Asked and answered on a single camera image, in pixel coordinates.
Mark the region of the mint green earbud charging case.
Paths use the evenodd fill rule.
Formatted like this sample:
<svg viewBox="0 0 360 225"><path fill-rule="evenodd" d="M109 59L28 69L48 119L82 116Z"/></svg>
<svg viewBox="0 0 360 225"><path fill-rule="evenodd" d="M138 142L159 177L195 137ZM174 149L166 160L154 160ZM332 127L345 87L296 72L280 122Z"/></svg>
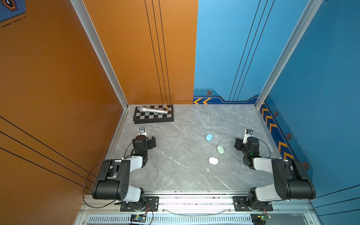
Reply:
<svg viewBox="0 0 360 225"><path fill-rule="evenodd" d="M223 155L225 153L224 147L221 146L221 145L218 145L217 146L217 152L218 152L218 154Z"/></svg>

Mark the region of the blue earbud charging case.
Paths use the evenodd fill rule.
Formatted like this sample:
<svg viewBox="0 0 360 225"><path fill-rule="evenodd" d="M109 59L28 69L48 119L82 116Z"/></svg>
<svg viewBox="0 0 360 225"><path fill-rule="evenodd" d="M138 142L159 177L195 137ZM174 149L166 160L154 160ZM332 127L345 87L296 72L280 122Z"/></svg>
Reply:
<svg viewBox="0 0 360 225"><path fill-rule="evenodd" d="M209 133L205 137L206 141L210 142L213 139L213 134Z"/></svg>

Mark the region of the white earbud charging case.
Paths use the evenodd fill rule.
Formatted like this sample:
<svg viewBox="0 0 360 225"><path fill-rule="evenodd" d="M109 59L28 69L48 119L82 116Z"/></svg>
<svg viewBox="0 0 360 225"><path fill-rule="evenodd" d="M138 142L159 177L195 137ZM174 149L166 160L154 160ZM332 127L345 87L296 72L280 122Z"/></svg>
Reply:
<svg viewBox="0 0 360 225"><path fill-rule="evenodd" d="M211 165L217 165L219 163L219 160L216 157L210 157L208 161Z"/></svg>

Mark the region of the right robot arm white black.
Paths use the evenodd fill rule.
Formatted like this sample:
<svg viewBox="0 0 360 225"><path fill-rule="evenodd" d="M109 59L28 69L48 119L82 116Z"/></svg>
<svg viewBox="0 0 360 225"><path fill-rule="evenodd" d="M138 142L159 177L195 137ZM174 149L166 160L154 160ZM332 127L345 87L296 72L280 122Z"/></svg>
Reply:
<svg viewBox="0 0 360 225"><path fill-rule="evenodd" d="M302 162L297 159L265 158L260 156L259 139L235 139L235 149L243 152L243 162L250 169L273 175L273 183L253 187L247 196L235 196L236 211L272 211L272 202L316 197L316 189Z"/></svg>

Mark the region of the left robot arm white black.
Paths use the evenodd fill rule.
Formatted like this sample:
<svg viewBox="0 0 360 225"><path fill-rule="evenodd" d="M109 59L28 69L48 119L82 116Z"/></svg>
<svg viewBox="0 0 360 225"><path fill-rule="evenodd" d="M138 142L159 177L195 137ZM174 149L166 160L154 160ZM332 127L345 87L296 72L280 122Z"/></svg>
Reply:
<svg viewBox="0 0 360 225"><path fill-rule="evenodd" d="M129 184L130 173L145 167L148 151L156 147L156 138L138 135L132 140L133 150L122 159L108 159L101 167L92 189L92 197L98 200L120 201L136 211L143 210L146 204L142 188Z"/></svg>

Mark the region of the black white chessboard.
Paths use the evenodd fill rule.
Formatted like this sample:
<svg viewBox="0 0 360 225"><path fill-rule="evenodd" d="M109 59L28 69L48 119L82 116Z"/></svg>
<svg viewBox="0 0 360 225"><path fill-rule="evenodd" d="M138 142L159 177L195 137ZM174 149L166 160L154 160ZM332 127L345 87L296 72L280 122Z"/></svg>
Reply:
<svg viewBox="0 0 360 225"><path fill-rule="evenodd" d="M139 107L155 108L165 110L169 108L168 114L158 114L149 112L140 112ZM146 123L159 123L159 122L173 122L174 121L174 110L173 105L152 105L152 106L136 106L133 122L135 124L146 124Z"/></svg>

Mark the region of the silver microphone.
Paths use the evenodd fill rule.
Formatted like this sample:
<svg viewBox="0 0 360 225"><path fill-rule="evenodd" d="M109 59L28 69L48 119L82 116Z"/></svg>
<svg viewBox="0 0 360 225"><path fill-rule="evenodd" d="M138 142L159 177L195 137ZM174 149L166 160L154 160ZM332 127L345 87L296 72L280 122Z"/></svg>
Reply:
<svg viewBox="0 0 360 225"><path fill-rule="evenodd" d="M168 114L168 110L160 110L160 109L155 109L155 108L147 108L144 106L141 106L138 108L138 110L142 113L158 113L158 114Z"/></svg>

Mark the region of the right green circuit board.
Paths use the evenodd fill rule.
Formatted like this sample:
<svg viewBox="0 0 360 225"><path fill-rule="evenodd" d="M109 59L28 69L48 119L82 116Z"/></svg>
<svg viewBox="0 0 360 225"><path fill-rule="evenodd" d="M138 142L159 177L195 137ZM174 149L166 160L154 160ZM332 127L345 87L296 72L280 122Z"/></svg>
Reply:
<svg viewBox="0 0 360 225"><path fill-rule="evenodd" d="M272 219L269 214L251 214L251 220L253 225L266 225L266 222Z"/></svg>

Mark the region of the left green circuit board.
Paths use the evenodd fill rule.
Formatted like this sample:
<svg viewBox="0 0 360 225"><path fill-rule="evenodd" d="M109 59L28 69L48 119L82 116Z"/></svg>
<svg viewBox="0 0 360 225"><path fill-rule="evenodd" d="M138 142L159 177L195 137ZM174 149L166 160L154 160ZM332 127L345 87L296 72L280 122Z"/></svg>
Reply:
<svg viewBox="0 0 360 225"><path fill-rule="evenodd" d="M130 224L134 225L144 225L147 222L146 214L131 214L129 219Z"/></svg>

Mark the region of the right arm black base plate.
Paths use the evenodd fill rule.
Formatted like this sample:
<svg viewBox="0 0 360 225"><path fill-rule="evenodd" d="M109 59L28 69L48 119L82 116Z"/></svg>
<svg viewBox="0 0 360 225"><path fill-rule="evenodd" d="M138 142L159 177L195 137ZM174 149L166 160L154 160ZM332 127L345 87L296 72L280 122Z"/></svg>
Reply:
<svg viewBox="0 0 360 225"><path fill-rule="evenodd" d="M232 197L233 205L236 212L272 212L273 206L271 202L260 202L256 198L249 200L248 196L234 196Z"/></svg>

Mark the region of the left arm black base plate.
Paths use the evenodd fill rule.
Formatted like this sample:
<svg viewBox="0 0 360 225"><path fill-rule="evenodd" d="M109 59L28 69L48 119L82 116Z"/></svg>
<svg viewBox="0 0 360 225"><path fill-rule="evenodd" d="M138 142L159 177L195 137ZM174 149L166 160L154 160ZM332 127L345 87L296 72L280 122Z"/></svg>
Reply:
<svg viewBox="0 0 360 225"><path fill-rule="evenodd" d="M157 212L159 206L158 196L146 196L144 203L141 202L126 202L121 205L121 212Z"/></svg>

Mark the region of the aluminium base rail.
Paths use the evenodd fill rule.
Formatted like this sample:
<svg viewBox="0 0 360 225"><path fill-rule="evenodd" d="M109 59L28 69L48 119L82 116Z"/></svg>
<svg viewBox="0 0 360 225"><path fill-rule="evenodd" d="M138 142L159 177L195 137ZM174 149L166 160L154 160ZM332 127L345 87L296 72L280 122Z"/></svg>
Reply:
<svg viewBox="0 0 360 225"><path fill-rule="evenodd" d="M251 214L269 214L266 225L320 225L321 221L309 200L272 202L273 211L235 211L234 196L244 191L147 192L159 197L158 211L121 212L123 203L94 200L86 196L75 220L76 225L130 225L131 214L146 214L145 225L253 225Z"/></svg>

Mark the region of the left aluminium corner post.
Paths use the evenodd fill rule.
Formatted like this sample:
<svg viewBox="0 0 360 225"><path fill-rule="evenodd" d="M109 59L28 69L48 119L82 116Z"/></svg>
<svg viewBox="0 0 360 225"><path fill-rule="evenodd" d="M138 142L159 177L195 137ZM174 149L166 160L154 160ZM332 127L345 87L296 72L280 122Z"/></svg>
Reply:
<svg viewBox="0 0 360 225"><path fill-rule="evenodd" d="M79 18L82 27L84 28L89 41L108 77L108 80L124 110L128 109L128 102L121 88L119 80L113 70L110 60L106 54L106 51L102 45L100 37L96 31L96 28L92 22L90 14L85 6L84 1L81 0L70 0L77 17Z"/></svg>

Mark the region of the aluminium corner post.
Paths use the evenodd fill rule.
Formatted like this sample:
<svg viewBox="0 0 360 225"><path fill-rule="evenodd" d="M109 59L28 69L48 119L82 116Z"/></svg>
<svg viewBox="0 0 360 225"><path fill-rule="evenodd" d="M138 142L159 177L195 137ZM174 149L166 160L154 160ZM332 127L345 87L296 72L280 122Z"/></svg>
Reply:
<svg viewBox="0 0 360 225"><path fill-rule="evenodd" d="M292 31L279 59L277 60L255 103L256 110L259 110L262 104L265 102L266 97L269 95L271 89L273 88L285 65L287 64L288 60L290 59L291 55L299 44L301 38L303 37L312 19L320 8L322 2L323 0L308 1L302 15L300 16L294 30Z"/></svg>
<svg viewBox="0 0 360 225"><path fill-rule="evenodd" d="M128 109L128 102L121 88L119 80L113 70L110 60L106 54L106 51L102 45L100 37L96 31L96 28L92 22L90 14L85 6L84 1L81 0L70 0L77 17L79 18L82 27L84 28L89 41L108 77L108 80L124 110Z"/></svg>

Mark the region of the right aluminium corner post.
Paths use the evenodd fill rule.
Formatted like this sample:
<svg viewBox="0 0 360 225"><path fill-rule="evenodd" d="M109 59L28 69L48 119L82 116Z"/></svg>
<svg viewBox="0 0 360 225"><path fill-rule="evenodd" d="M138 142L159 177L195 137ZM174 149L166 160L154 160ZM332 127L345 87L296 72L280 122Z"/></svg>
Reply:
<svg viewBox="0 0 360 225"><path fill-rule="evenodd" d="M265 102L266 97L269 95L271 89L273 88L285 65L287 64L288 60L290 59L291 55L299 44L301 38L303 37L312 19L320 8L322 2L323 0L308 1L302 15L300 16L294 30L292 31L279 59L277 60L255 103L256 110L259 110L262 104Z"/></svg>

